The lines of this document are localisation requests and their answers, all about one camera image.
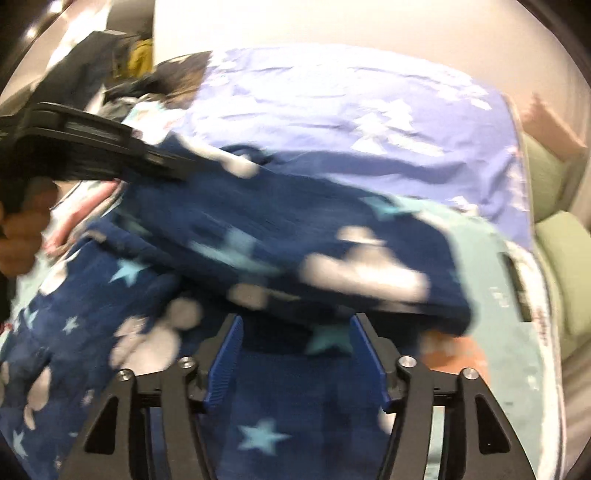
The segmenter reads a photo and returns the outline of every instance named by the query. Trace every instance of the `navy blue blanket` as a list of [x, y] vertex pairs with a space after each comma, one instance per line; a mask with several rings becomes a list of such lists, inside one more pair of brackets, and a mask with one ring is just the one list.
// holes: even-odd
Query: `navy blue blanket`
[[[163, 146], [190, 155], [174, 137]], [[387, 435], [348, 318], [368, 312], [405, 353], [424, 329], [468, 327], [450, 247], [424, 212], [246, 160], [212, 165], [185, 183], [130, 173], [121, 204], [15, 319], [0, 429], [33, 480], [57, 477], [118, 369], [166, 368], [229, 312], [245, 321], [237, 379], [203, 420], [220, 477], [373, 478]]]

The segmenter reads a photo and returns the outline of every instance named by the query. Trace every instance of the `finger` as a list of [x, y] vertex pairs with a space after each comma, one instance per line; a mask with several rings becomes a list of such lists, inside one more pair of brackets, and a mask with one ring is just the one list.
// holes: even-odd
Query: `finger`
[[58, 188], [51, 179], [45, 177], [34, 178], [29, 181], [23, 210], [46, 210], [53, 207], [57, 201]]
[[54, 185], [54, 189], [46, 190], [41, 193], [37, 193], [31, 199], [31, 210], [49, 210], [57, 202], [58, 188]]
[[16, 215], [9, 215], [2, 225], [2, 229], [4, 235], [8, 238], [36, 236], [47, 228], [50, 221], [51, 213], [49, 210], [45, 212], [29, 210]]
[[14, 278], [19, 275], [26, 275], [35, 265], [35, 257], [23, 260], [0, 260], [0, 271], [6, 278]]
[[18, 239], [0, 239], [0, 260], [26, 260], [34, 257], [41, 248], [41, 234]]

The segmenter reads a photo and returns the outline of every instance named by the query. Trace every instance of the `yellow object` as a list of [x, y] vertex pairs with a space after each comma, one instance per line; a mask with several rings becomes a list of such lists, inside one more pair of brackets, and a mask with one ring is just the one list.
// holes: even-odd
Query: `yellow object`
[[152, 71], [152, 51], [153, 42], [151, 38], [136, 43], [133, 52], [129, 56], [128, 76], [140, 78]]

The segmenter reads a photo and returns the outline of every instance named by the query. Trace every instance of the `orange patch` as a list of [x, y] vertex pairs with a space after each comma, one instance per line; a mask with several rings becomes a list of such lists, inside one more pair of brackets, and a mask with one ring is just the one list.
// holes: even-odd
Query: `orange patch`
[[421, 340], [421, 360], [431, 370], [457, 375], [472, 367], [489, 384], [488, 361], [482, 349], [471, 337], [453, 337], [429, 331]]

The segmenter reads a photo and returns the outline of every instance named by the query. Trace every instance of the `pink fabric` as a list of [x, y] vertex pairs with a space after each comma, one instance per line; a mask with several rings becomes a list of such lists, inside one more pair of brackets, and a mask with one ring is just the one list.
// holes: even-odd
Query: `pink fabric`
[[521, 123], [526, 133], [560, 160], [567, 162], [584, 158], [587, 145], [537, 93], [533, 94], [529, 109], [521, 114]]
[[59, 248], [67, 242], [70, 233], [76, 225], [82, 222], [97, 206], [109, 198], [118, 185], [119, 181], [104, 181], [84, 201], [74, 206], [73, 210], [66, 215], [51, 236], [47, 238], [43, 245], [43, 250], [49, 256], [55, 256]]

